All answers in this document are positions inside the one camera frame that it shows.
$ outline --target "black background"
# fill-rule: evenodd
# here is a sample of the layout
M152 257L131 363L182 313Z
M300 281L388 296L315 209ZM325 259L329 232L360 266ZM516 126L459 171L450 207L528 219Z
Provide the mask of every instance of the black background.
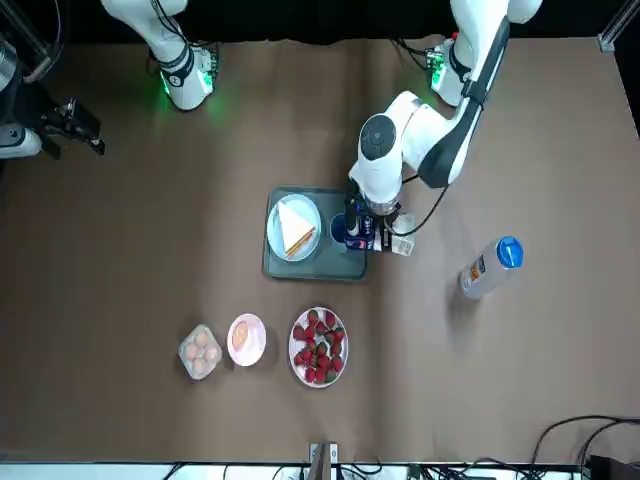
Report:
M58 0L64 6L66 0ZM96 0L68 0L70 43L141 43ZM53 0L19 0L47 38L55 35ZM624 0L544 0L514 37L595 37ZM191 0L177 16L190 39L221 42L292 39L328 44L348 38L420 38L455 30L449 0ZM640 16L616 43L616 59L640 125Z

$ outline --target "blue cup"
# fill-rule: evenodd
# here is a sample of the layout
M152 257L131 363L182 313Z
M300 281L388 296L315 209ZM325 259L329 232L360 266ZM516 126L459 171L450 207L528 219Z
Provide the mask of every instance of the blue cup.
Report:
M344 243L346 228L344 213L339 213L331 219L329 228L331 231L331 244L339 253L345 253L347 251L347 246Z

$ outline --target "metal bracket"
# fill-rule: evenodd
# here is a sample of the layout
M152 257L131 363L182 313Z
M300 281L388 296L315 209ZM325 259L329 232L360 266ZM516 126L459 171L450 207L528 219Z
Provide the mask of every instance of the metal bracket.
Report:
M616 51L615 42L640 11L640 0L627 0L616 12L609 24L598 35L598 44L602 53Z
M311 469L307 480L331 480L331 465L338 463L338 444L312 443L309 445Z

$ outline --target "plastic bottle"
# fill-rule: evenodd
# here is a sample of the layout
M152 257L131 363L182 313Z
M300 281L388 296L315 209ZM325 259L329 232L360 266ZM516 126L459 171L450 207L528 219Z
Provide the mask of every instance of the plastic bottle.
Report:
M506 282L522 267L522 245L515 237L492 241L460 272L462 293L474 300Z

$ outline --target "egg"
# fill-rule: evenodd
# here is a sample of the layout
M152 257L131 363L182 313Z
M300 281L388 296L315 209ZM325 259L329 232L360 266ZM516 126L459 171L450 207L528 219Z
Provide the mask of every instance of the egg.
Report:
M247 341L247 337L249 336L249 326L247 322L240 322L233 330L233 334L231 335L231 343L236 350L240 350L245 342Z
M198 346L195 343L187 343L187 346L184 347L184 355L187 357L187 360L194 360L198 356Z
M196 345L204 347L207 343L209 343L207 332L200 332L196 335Z
M206 365L204 363L204 360L202 360L201 358L196 358L193 361L193 371L196 373L196 375L202 375L205 371Z
M207 362L213 362L218 356L218 349L216 347L209 347L204 351L204 359Z

